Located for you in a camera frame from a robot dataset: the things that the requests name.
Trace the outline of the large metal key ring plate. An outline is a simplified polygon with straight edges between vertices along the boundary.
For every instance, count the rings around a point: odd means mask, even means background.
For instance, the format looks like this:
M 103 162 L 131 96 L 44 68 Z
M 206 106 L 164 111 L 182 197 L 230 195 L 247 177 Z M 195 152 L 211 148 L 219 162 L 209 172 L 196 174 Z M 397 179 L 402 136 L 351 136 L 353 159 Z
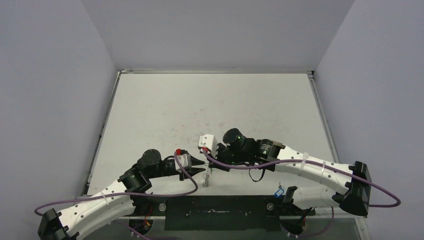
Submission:
M 212 168 L 209 164 L 205 165 L 206 169 L 205 169 L 205 173 L 203 174 L 203 182 L 202 182 L 202 187 L 203 188 L 207 188 L 210 186 L 210 180 L 211 180 L 211 175 L 212 175 Z

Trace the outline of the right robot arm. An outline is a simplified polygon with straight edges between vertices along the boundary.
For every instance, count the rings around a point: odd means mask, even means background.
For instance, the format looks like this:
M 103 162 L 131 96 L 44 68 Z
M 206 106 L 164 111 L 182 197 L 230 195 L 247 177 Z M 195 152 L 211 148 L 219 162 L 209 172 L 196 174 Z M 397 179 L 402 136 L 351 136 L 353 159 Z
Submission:
M 292 174 L 316 182 L 316 186 L 289 186 L 284 191 L 282 207 L 290 215 L 309 208 L 338 207 L 355 216 L 369 213 L 371 176 L 368 166 L 326 161 L 299 152 L 271 139 L 245 137 L 232 128 L 219 143 L 212 134 L 199 137 L 198 149 L 207 156 L 211 168 L 261 169 Z

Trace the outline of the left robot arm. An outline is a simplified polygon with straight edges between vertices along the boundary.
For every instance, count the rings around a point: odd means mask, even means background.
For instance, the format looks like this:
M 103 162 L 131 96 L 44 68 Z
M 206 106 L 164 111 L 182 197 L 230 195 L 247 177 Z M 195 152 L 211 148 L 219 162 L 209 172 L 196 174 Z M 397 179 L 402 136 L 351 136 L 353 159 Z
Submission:
M 156 149 L 146 150 L 141 158 L 118 179 L 92 197 L 75 200 L 75 205 L 49 209 L 41 214 L 37 234 L 42 240 L 81 240 L 97 229 L 124 216 L 144 215 L 151 198 L 147 190 L 151 179 L 178 176 L 192 180 L 204 171 L 205 162 L 187 150 L 177 149 L 173 156 L 162 158 Z

